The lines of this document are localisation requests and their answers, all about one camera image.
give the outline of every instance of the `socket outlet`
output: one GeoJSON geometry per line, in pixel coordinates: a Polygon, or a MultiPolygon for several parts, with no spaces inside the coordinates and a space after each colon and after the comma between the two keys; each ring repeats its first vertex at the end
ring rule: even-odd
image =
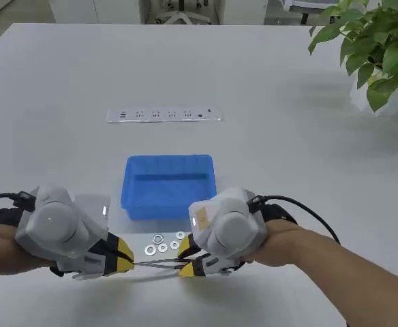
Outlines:
{"type": "Polygon", "coordinates": [[[163,123],[170,121],[221,121],[220,110],[212,107],[201,108],[141,108],[109,110],[107,123],[163,123]]]}

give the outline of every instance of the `sticker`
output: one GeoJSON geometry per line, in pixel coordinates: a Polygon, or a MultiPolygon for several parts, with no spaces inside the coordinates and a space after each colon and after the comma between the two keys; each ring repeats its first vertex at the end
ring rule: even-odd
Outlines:
{"type": "Polygon", "coordinates": [[[196,211],[196,218],[198,220],[198,227],[200,231],[207,229],[208,226],[210,225],[205,208],[196,211]]]}

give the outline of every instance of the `metal washer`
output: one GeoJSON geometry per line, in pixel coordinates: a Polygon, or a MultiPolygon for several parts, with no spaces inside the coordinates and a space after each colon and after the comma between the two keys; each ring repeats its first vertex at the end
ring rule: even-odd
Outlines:
{"type": "Polygon", "coordinates": [[[184,232],[177,232],[175,234],[175,236],[177,237],[177,239],[183,240],[185,238],[185,233],[184,232]]]}
{"type": "Polygon", "coordinates": [[[170,248],[172,250],[177,250],[179,249],[179,242],[177,240],[173,240],[172,242],[170,242],[170,248]]]}
{"type": "Polygon", "coordinates": [[[162,243],[160,245],[158,245],[158,251],[161,253],[164,253],[168,250],[168,246],[166,243],[162,243]]]}
{"type": "Polygon", "coordinates": [[[154,242],[156,245],[161,244],[164,242],[164,236],[161,234],[155,234],[152,238],[152,242],[154,242]]]}
{"type": "Polygon", "coordinates": [[[149,257],[151,257],[156,253],[157,253],[157,247],[155,245],[151,244],[144,248],[144,254],[148,255],[149,257]]]}

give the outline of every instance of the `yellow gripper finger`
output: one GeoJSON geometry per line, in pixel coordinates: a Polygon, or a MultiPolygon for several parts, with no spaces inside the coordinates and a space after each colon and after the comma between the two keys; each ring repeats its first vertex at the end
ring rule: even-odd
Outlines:
{"type": "Polygon", "coordinates": [[[178,258],[184,259],[201,251],[193,239],[193,234],[186,236],[179,245],[178,258]]]}

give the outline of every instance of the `white cabinet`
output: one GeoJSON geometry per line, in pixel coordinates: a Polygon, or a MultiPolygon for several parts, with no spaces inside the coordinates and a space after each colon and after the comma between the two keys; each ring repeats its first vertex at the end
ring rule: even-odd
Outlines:
{"type": "Polygon", "coordinates": [[[93,0],[49,0],[55,22],[60,24],[93,24],[97,15],[93,0]]]}
{"type": "Polygon", "coordinates": [[[216,0],[221,25],[263,25],[268,0],[216,0]]]}
{"type": "Polygon", "coordinates": [[[150,0],[50,0],[59,23],[144,24],[150,0]]]}

